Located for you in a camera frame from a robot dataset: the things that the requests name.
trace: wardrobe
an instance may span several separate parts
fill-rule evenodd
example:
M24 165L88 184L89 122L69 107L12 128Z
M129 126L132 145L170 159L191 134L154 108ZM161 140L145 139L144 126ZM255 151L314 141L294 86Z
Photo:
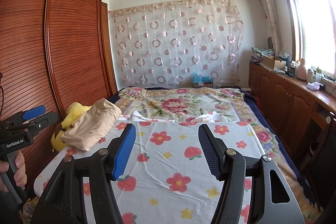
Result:
M101 0L0 0L1 119L44 105L61 122L73 102L92 105L115 93L108 35ZM55 127L22 150L28 188L55 156Z

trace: yellow plush toy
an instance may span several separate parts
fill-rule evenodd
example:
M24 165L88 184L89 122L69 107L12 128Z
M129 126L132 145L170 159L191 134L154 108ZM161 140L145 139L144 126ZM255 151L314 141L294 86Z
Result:
M51 144L57 152L60 152L67 145L66 143L61 142L59 139L60 136L62 136L66 130L71 129L74 123L90 108L91 106L82 106L77 102L69 105L67 116L62 123L56 126L55 133L51 137Z

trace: wooden countertop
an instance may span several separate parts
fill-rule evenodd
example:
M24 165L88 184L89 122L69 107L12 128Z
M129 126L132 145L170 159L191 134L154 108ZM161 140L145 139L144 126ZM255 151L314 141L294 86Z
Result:
M336 97L332 96L332 95L328 95L325 91L320 91L320 90L310 90L307 88L307 82L304 80L300 80L299 78L296 77L289 77L289 76L285 76L285 75L280 75L280 74L276 74L271 72L272 74L283 78L284 80L292 83L293 85L302 88L303 90L305 90L307 93L309 93L321 106L323 106L325 109L327 109L328 111L331 111L333 113L336 114Z

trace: wall covering with circle pattern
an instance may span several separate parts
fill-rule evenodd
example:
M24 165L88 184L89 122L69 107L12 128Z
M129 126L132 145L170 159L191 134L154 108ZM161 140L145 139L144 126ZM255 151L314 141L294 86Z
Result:
M193 73L234 84L244 24L233 0L181 0L114 11L128 85L181 86Z

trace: metal screw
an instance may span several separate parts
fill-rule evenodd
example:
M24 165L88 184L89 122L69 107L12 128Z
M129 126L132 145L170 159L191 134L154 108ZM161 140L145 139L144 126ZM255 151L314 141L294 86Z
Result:
M67 155L63 158L63 161L64 162L69 162L71 160L71 156L70 155Z
M99 155L106 155L108 150L106 148L99 149L98 154Z
M268 155L263 155L262 159L264 161L271 161L272 160L272 158L270 156L268 156Z
M233 155L236 154L236 151L235 151L234 149L232 149L232 148L229 148L229 149L226 151L226 153L228 153L229 155L233 156Z

